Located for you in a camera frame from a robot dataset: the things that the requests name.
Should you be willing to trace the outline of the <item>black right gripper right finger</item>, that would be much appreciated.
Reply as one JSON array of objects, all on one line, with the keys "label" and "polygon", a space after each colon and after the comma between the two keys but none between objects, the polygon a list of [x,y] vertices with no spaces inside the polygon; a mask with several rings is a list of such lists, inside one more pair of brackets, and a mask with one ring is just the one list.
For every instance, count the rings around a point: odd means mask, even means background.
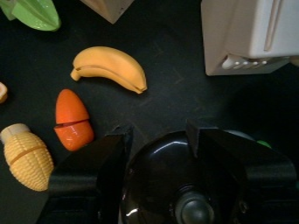
[{"label": "black right gripper right finger", "polygon": [[299,224],[299,188],[290,158],[263,144],[188,121],[204,190],[219,224]]}]

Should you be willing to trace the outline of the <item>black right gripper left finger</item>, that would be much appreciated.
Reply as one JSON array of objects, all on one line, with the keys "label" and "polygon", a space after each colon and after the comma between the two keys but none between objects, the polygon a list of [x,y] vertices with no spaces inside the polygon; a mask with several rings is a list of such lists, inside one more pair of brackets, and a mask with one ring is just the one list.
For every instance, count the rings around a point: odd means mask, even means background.
[{"label": "black right gripper left finger", "polygon": [[118,224],[134,128],[118,127],[54,169],[36,224]]}]

